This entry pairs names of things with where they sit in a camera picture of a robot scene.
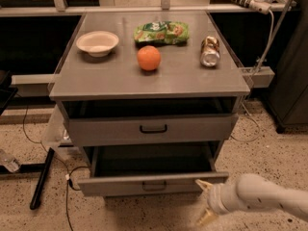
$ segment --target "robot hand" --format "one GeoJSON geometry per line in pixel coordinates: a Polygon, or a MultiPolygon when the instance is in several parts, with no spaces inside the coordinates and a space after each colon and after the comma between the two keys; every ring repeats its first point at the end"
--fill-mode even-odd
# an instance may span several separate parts
{"type": "Polygon", "coordinates": [[[234,211],[280,209],[308,221],[308,192],[285,189],[256,174],[244,174],[235,184],[215,184],[196,180],[208,191],[208,205],[199,224],[234,211]]]}

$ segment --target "green chip bag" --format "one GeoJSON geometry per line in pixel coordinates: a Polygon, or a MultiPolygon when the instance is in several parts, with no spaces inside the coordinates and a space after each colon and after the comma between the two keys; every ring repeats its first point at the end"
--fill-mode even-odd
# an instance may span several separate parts
{"type": "Polygon", "coordinates": [[[184,22],[158,21],[137,27],[134,31],[136,43],[178,44],[189,38],[189,26],[184,22]]]}

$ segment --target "tin can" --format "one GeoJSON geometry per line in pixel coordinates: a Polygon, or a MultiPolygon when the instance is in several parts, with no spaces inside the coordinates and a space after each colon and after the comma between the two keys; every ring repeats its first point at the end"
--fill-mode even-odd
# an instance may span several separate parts
{"type": "Polygon", "coordinates": [[[206,66],[215,66],[219,60],[219,41],[217,38],[208,36],[201,43],[200,62],[206,66]]]}

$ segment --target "drawer handle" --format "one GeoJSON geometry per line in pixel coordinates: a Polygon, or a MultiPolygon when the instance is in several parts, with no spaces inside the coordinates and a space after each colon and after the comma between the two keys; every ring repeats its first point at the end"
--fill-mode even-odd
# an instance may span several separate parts
{"type": "Polygon", "coordinates": [[[141,125],[139,127],[139,130],[143,133],[143,134],[162,134],[165,133],[167,131],[167,125],[164,125],[164,128],[161,130],[146,130],[143,128],[143,126],[141,125]]]}
{"type": "Polygon", "coordinates": [[[167,188],[167,182],[166,181],[164,181],[163,185],[161,185],[161,184],[146,184],[144,181],[142,182],[142,189],[145,192],[163,191],[166,188],[167,188]]]}

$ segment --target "orange fruit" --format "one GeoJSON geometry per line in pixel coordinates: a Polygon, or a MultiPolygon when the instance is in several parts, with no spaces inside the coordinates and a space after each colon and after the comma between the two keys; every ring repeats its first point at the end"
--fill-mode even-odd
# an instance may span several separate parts
{"type": "Polygon", "coordinates": [[[139,66],[145,71],[156,69],[161,62],[161,53],[154,46],[144,46],[137,53],[139,66]]]}

